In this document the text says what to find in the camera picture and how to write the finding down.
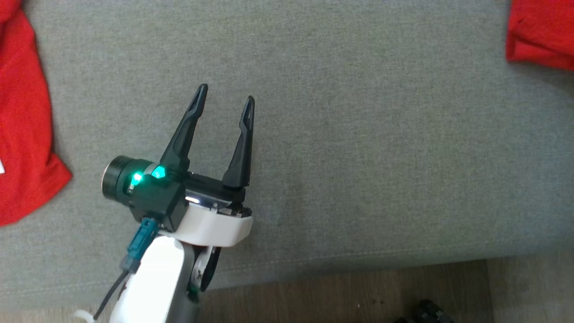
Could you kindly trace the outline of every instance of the gray fabric surface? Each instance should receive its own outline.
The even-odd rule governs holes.
[[[156,160],[210,85],[191,168],[220,178],[257,101],[250,237],[213,287],[574,245],[574,76],[504,59],[505,1],[35,1],[73,181],[0,228],[0,309],[94,303],[136,224],[116,155]]]

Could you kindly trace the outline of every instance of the red cloth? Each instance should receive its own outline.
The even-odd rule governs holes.
[[[513,0],[506,59],[574,71],[574,1]]]
[[[0,0],[0,163],[0,225],[36,210],[72,177],[52,152],[48,87],[20,0]]]

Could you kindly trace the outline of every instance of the cable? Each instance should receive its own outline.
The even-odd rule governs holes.
[[[102,312],[106,308],[106,304],[108,303],[108,301],[110,301],[110,298],[112,297],[112,295],[114,295],[115,290],[118,289],[118,286],[123,282],[124,279],[126,279],[126,277],[129,273],[130,272],[127,270],[122,271],[122,274],[118,277],[118,279],[115,281],[115,283],[111,286],[110,290],[106,294],[106,297],[104,297],[102,304],[100,304],[100,308],[98,308],[98,310],[96,311],[96,314],[94,314],[94,321],[98,320],[98,318],[100,317],[100,315],[102,314]]]

